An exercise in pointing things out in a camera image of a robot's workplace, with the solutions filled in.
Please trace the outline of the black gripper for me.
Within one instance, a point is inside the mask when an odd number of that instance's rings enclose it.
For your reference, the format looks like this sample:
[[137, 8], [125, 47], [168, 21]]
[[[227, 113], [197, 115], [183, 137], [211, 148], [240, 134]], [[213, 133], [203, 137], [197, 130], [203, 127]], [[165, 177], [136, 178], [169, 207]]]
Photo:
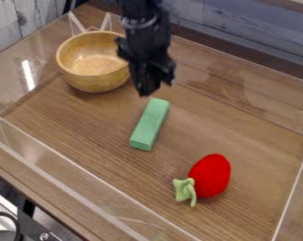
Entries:
[[173, 84], [176, 63], [168, 54], [171, 26], [167, 15], [133, 19], [120, 17], [125, 36], [116, 38], [117, 54], [128, 61], [140, 97], [151, 95], [161, 83]]

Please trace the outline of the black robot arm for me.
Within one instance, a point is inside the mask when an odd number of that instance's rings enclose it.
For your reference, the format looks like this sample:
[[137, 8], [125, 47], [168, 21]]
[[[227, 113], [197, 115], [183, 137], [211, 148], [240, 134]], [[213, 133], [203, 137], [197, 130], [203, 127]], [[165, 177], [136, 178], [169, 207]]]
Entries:
[[128, 61], [129, 73], [141, 97], [173, 84], [176, 63], [171, 46], [169, 14], [163, 0], [117, 0], [125, 36], [116, 38], [119, 57]]

